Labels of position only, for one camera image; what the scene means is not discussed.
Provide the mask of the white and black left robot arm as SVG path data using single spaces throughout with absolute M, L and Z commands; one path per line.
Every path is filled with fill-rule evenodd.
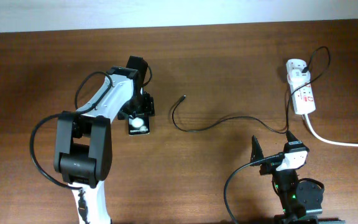
M 111 124 L 139 118 L 137 132 L 149 132 L 154 114 L 153 99 L 144 91 L 149 71 L 142 57 L 129 57 L 125 67 L 103 73 L 104 83 L 89 102 L 58 117 L 53 166 L 71 187 L 80 223 L 112 222 L 104 193 L 112 164 Z

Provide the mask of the black Samsung Galaxy smartphone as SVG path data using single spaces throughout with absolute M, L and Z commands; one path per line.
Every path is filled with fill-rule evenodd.
M 149 117 L 142 115 L 136 118 L 128 118 L 128 133 L 130 136 L 149 134 Z

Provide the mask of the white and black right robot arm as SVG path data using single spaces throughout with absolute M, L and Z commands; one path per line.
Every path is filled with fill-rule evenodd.
M 265 157 L 255 136 L 252 136 L 250 161 L 259 166 L 260 175 L 271 175 L 275 193 L 283 208 L 282 215 L 273 218 L 275 223 L 318 223 L 323 212 L 324 185 L 311 178 L 300 179 L 296 171 L 306 164 L 309 148 L 291 132 L 286 133 L 283 151 Z

